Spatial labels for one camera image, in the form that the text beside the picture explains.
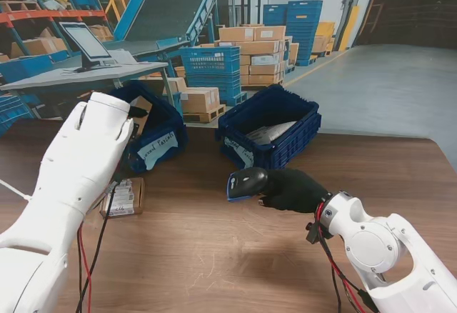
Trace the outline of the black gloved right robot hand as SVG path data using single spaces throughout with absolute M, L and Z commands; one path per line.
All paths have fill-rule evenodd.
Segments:
M 314 213 L 331 193 L 297 169 L 268 171 L 268 189 L 258 203 L 263 207 L 298 213 Z

